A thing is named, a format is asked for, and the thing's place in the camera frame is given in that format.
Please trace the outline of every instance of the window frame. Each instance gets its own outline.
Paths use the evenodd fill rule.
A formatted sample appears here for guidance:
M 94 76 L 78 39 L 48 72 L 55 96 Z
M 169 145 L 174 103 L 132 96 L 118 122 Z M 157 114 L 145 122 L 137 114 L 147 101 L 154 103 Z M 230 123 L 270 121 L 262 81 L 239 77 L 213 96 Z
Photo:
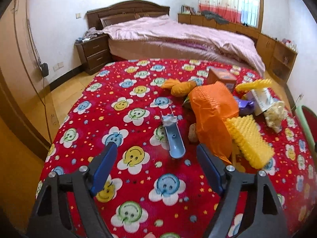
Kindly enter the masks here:
M 261 33 L 262 24 L 263 24 L 264 0 L 260 0 L 259 6 L 260 6 L 260 9 L 259 9 L 259 21 L 258 21 L 258 24 L 257 24 L 258 26 L 257 26 L 257 28 L 253 27 L 253 26 L 250 26 L 250 27 L 254 28 L 256 31 Z

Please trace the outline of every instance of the purple plastic wrapper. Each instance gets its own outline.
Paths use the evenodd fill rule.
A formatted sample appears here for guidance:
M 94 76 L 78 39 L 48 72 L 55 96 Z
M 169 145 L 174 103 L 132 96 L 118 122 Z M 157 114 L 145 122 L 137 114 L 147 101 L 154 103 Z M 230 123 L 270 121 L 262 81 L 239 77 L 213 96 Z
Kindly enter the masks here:
M 242 100 L 234 96 L 239 106 L 239 116 L 246 116 L 254 112 L 254 102 L 250 100 Z

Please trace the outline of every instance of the blue gripper pad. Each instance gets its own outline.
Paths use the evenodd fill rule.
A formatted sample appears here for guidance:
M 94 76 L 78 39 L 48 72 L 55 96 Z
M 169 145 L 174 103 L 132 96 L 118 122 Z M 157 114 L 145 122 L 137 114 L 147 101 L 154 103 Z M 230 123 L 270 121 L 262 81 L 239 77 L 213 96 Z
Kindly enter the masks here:
M 110 142 L 107 146 L 105 146 L 101 154 L 94 158 L 89 164 L 89 169 L 92 170 L 95 168 L 95 172 L 90 179 L 92 186 L 89 189 L 93 197 L 103 189 L 110 171 L 114 166 L 115 160 L 117 159 L 117 155 L 117 145 L 113 142 Z
M 226 188 L 225 165 L 216 156 L 213 156 L 204 144 L 199 144 L 196 149 L 197 160 L 205 173 L 212 190 L 222 196 Z

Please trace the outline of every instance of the silver screw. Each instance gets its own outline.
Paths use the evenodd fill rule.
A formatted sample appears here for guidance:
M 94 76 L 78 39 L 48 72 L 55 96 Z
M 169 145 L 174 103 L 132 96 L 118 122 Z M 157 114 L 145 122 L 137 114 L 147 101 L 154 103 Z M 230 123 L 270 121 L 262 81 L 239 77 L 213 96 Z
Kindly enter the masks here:
M 50 178 L 53 178 L 53 177 L 55 177 L 55 176 L 56 176 L 56 172 L 52 171 L 52 172 L 49 173 L 49 177 L 50 177 Z
M 232 165 L 226 166 L 227 171 L 233 172 L 235 170 L 235 167 Z
M 262 176 L 262 177 L 266 176 L 266 172 L 263 170 L 259 171 L 259 176 Z
M 88 166 L 81 166 L 80 168 L 79 168 L 79 171 L 80 172 L 85 172 L 85 171 L 87 171 L 88 170 Z

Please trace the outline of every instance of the pink blanket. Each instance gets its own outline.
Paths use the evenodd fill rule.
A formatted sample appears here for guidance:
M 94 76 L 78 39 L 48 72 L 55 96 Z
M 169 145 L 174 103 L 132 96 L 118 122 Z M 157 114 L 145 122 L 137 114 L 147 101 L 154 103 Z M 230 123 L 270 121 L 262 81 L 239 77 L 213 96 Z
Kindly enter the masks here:
M 157 18 L 143 17 L 108 26 L 103 29 L 113 40 L 186 42 L 206 50 L 230 54 L 246 61 L 261 76 L 265 65 L 256 51 L 254 42 L 246 36 L 214 28 L 177 23 L 168 15 Z

